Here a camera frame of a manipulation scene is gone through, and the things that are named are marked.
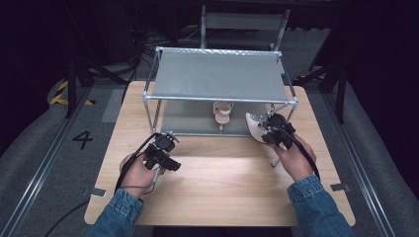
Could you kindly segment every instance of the denim jacket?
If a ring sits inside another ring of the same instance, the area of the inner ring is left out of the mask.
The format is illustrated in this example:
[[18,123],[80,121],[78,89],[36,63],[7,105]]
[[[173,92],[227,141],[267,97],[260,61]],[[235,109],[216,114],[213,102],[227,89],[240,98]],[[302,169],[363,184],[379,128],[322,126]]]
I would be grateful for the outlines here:
[[[304,236],[355,236],[336,202],[316,176],[295,182],[289,186],[288,194]],[[142,201],[117,190],[86,236],[131,236],[132,225],[142,210]]]

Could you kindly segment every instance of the printed number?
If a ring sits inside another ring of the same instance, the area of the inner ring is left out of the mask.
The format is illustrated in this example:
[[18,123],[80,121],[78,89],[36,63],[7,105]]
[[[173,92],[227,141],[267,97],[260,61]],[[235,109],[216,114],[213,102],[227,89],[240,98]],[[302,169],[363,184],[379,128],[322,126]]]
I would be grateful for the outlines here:
[[89,138],[89,135],[90,135],[90,131],[85,130],[80,135],[74,137],[73,141],[83,141],[83,143],[81,144],[81,149],[83,150],[84,146],[86,145],[86,142],[93,140],[93,138]]

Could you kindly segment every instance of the wooden table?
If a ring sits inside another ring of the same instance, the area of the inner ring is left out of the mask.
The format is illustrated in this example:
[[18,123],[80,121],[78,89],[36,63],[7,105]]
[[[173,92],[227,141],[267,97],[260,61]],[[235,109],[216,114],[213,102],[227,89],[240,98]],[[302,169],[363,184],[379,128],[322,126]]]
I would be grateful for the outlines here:
[[[144,82],[132,82],[126,92],[95,186],[107,190],[108,194],[103,198],[91,198],[85,214],[89,224],[96,221],[112,198],[122,159],[134,152],[150,135],[142,103],[144,85]],[[341,182],[309,100],[302,88],[294,89],[299,105],[291,120],[293,127],[312,146],[323,186],[336,200],[347,221],[354,225],[355,217],[345,192],[333,192],[330,187]],[[149,106],[155,107],[155,101],[150,101]],[[271,162],[277,158],[271,147],[251,137],[178,138],[181,143],[176,144],[170,157],[182,166],[176,172],[160,176],[154,191],[143,197],[145,210],[135,224],[297,225],[287,194],[287,187],[293,180],[281,163],[275,169],[271,167]]]

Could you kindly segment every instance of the translucent panel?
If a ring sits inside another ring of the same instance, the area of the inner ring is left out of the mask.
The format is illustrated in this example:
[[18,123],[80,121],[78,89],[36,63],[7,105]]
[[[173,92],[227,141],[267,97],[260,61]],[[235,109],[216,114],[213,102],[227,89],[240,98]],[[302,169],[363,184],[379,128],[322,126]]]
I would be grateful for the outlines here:
[[281,54],[163,48],[152,99],[287,102]]

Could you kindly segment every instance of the right hand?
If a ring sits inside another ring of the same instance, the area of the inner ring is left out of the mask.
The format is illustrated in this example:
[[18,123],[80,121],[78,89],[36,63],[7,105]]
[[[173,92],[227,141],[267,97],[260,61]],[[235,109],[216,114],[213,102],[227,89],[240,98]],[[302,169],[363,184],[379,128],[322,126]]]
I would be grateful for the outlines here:
[[[298,135],[295,134],[294,137],[301,142],[304,149],[315,162],[316,156],[314,151],[311,149],[311,146]],[[293,144],[289,150],[280,146],[274,146],[274,150],[283,163],[284,169],[287,173],[289,173],[295,182],[313,174],[313,169],[295,144]]]

